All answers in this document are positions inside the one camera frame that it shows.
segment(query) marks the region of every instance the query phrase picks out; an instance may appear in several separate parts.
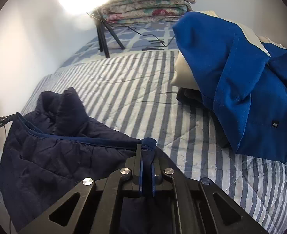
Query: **blue garment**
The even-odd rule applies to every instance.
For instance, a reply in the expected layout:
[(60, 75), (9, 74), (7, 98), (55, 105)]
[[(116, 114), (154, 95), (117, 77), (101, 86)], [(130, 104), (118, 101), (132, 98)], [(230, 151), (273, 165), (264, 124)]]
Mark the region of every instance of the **blue garment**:
[(270, 57), (237, 24), (199, 12), (186, 13), (173, 29), (233, 151), (285, 163), (287, 50), (263, 43)]
[(0, 162), (0, 191), (16, 230), (84, 178), (102, 179), (124, 167), (125, 160), (135, 156), (137, 144), (142, 144), (145, 197), (124, 198), (120, 233), (171, 233), (171, 205), (156, 204), (147, 184), (155, 154), (179, 170), (156, 141), (131, 138), (88, 117), (73, 88), (62, 95), (42, 92), (35, 111), (25, 117), (17, 113)]

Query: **silver screw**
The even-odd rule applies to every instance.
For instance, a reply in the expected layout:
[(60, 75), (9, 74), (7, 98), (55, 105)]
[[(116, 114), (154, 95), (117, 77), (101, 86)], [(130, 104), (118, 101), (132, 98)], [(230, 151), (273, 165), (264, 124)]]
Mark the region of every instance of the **silver screw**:
[(173, 173), (174, 173), (174, 169), (172, 169), (172, 168), (166, 168), (166, 169), (165, 169), (165, 173), (166, 173), (166, 174), (169, 174), (169, 175), (170, 175), (170, 174), (173, 174)]
[(130, 172), (130, 169), (128, 169), (128, 168), (122, 168), (120, 170), (120, 173), (122, 173), (122, 174), (129, 174), (129, 172)]
[(93, 179), (91, 179), (91, 178), (84, 178), (83, 179), (83, 184), (85, 185), (85, 186), (89, 186), (89, 185), (91, 185), (93, 183)]
[(210, 185), (212, 181), (209, 178), (202, 178), (201, 182), (203, 185)]

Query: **bed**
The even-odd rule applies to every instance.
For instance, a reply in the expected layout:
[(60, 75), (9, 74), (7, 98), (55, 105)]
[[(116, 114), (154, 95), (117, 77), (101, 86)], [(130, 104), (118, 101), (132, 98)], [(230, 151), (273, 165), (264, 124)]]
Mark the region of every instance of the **bed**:
[[(137, 25), (165, 44), (172, 22)], [(34, 110), (42, 91), (74, 87), (89, 116), (136, 138), (152, 137), (189, 178), (209, 177), (269, 233), (287, 228), (287, 163), (234, 154), (221, 148), (212, 113), (179, 103), (171, 86), (179, 50), (175, 40), (164, 50), (141, 51), (150, 37), (116, 30), (126, 49), (107, 39), (104, 59), (94, 39), (35, 88), (22, 114)]]

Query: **folded floral blanket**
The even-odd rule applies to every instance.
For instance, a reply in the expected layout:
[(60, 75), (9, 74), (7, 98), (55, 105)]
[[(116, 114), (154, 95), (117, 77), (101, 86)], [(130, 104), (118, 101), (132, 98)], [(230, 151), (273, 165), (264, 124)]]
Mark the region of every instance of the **folded floral blanket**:
[(100, 10), (116, 24), (175, 21), (191, 10), (190, 3), (195, 0), (110, 0)]

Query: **striped quilt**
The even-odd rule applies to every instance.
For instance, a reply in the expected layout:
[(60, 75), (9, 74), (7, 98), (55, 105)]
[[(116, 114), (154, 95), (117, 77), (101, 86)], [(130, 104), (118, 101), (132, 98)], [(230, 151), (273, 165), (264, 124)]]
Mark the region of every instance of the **striped quilt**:
[(234, 154), (216, 144), (214, 118), (176, 100), (170, 85), (178, 51), (149, 51), (60, 68), (41, 80), (22, 113), (42, 91), (74, 87), (89, 116), (157, 145), (189, 178), (209, 177), (269, 233), (287, 228), (287, 163)]

